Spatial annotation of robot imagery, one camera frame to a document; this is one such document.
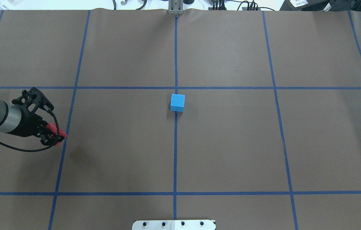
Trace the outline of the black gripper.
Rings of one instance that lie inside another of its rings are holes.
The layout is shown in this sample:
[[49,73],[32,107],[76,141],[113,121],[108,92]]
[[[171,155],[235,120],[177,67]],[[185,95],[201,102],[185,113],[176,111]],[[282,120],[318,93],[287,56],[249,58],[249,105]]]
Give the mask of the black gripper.
[[46,128],[48,122],[28,109],[20,109],[21,120],[16,127],[16,136],[39,137],[44,146],[54,146],[58,137],[50,137],[50,131]]

